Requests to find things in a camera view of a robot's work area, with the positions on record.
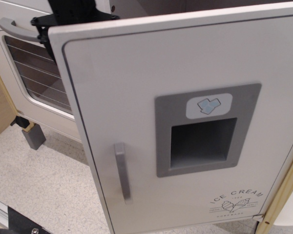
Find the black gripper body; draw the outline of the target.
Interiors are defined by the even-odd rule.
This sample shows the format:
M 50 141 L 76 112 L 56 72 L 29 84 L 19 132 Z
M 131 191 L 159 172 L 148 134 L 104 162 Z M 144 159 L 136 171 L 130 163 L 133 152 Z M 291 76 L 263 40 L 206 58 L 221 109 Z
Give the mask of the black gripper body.
M 49 0 L 52 14 L 34 17 L 33 26 L 47 27 L 107 20 L 118 20 L 120 17 L 101 12 L 96 7 L 94 0 Z

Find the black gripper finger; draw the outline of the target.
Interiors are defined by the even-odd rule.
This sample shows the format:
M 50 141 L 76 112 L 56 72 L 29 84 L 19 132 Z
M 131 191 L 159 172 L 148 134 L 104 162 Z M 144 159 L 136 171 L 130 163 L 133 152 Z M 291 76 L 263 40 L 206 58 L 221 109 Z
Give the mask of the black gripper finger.
M 39 35 L 37 36 L 40 44 L 43 44 L 48 52 L 48 54 L 50 55 L 50 57 L 52 58 L 52 60 L 54 62 L 56 62 L 56 59 L 54 57 L 54 53 L 50 44 L 50 40 L 49 40 L 49 36 L 48 36 L 48 27 L 44 27 L 44 26 L 36 26 Z

